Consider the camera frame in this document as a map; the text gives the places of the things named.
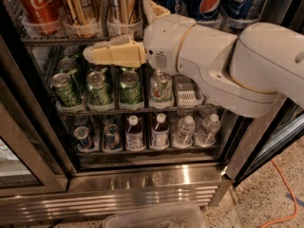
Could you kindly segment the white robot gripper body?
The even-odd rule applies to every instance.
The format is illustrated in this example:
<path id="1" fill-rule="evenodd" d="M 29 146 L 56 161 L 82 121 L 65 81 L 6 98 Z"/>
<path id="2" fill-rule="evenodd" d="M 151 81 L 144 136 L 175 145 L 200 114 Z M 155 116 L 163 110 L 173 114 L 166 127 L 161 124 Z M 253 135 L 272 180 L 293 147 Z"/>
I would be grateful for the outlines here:
<path id="1" fill-rule="evenodd" d="M 154 70 L 160 70 L 169 75 L 177 75 L 176 63 L 181 41 L 195 24 L 194 19 L 170 14 L 147 26 L 143 34 L 143 44 L 148 64 Z"/>

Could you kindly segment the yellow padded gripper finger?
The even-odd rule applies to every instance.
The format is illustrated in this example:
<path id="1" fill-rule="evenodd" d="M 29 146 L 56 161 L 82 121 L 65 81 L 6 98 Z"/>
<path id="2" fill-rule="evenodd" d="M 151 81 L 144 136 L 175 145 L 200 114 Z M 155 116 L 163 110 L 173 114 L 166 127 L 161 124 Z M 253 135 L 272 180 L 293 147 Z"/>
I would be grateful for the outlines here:
<path id="1" fill-rule="evenodd" d="M 143 10 L 149 24 L 170 14 L 170 10 L 158 5 L 152 0 L 142 0 Z"/>
<path id="2" fill-rule="evenodd" d="M 135 41 L 132 34 L 124 34 L 86 47 L 83 56 L 94 65 L 138 68 L 146 63 L 143 42 Z"/>

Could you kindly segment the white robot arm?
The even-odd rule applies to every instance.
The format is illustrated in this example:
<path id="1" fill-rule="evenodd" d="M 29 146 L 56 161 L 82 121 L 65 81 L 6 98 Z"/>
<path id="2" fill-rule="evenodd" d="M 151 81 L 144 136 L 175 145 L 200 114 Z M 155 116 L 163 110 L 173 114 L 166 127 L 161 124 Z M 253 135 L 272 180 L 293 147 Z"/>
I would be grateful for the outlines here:
<path id="1" fill-rule="evenodd" d="M 143 0 L 143 40 L 122 35 L 86 47 L 91 64 L 140 67 L 192 79 L 213 105 L 244 117 L 265 115 L 281 94 L 304 107 L 304 35 L 254 23 L 240 35 L 198 24 Z"/>

